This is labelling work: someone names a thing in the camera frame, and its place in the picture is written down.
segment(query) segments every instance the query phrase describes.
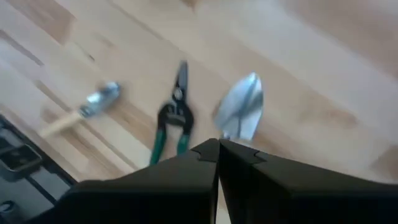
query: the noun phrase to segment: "metal tool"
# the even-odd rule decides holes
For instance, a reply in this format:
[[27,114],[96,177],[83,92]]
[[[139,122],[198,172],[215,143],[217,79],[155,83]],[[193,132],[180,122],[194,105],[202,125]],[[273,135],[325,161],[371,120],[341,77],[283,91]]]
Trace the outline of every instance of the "metal tool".
[[157,132],[150,165],[158,163],[162,154],[167,139],[166,124],[182,127],[182,135],[177,144],[177,154],[184,153],[188,149],[194,120],[192,112],[186,104],[187,87],[188,63],[182,61],[175,81],[172,98],[163,105],[157,117]]
[[54,133],[59,133],[65,128],[77,122],[90,118],[109,107],[120,95],[120,85],[116,82],[109,82],[97,92],[87,97],[84,105],[68,115],[54,121],[43,130],[39,131],[42,138],[46,138]]
[[251,140],[261,119],[264,93],[255,73],[238,81],[224,97],[214,118],[221,138]]

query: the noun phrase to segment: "hammer head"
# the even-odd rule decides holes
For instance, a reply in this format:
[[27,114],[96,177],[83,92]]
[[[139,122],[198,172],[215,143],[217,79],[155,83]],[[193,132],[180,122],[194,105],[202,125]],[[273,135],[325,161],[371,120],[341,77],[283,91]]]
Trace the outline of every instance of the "hammer head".
[[109,82],[95,93],[87,96],[87,102],[80,106],[80,113],[83,117],[94,116],[109,107],[120,95],[120,85],[116,82]]

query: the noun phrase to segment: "wood grain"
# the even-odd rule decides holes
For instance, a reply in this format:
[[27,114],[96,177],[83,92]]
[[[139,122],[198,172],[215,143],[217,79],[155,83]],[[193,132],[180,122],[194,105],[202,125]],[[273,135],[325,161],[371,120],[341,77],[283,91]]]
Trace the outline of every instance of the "wood grain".
[[[51,157],[78,180],[110,179],[148,165],[157,112],[180,60],[190,68],[191,147],[220,135],[215,108],[255,71],[266,100],[253,147],[398,182],[389,160],[398,144],[394,6],[387,0],[0,0],[0,104],[37,131],[100,83],[120,82],[123,95],[113,108],[46,140],[46,152],[53,150]],[[170,129],[163,159],[175,155],[179,136]]]

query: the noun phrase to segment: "hammer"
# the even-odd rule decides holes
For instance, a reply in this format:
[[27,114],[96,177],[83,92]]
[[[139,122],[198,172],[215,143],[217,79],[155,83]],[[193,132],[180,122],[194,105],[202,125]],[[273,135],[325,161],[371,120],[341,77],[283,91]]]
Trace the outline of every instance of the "hammer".
[[109,107],[120,95],[120,85],[109,82],[95,93],[87,96],[87,101],[77,110],[59,118],[47,127],[39,131],[39,136],[47,138],[55,133],[73,126],[74,124],[90,118]]

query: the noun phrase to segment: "black plastic object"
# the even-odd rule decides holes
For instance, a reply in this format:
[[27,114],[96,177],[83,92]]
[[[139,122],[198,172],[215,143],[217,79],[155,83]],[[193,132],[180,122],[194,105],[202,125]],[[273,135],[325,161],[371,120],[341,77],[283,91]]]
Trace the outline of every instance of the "black plastic object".
[[375,183],[221,140],[231,223],[398,223],[398,186]]
[[23,140],[14,130],[0,116],[0,176],[9,182],[23,179],[37,171],[43,161],[34,149],[36,146]]
[[76,185],[31,223],[214,223],[218,177],[231,223],[397,223],[398,186],[227,141],[116,180]]
[[214,223],[219,145],[210,139],[119,179],[84,181],[31,223]]

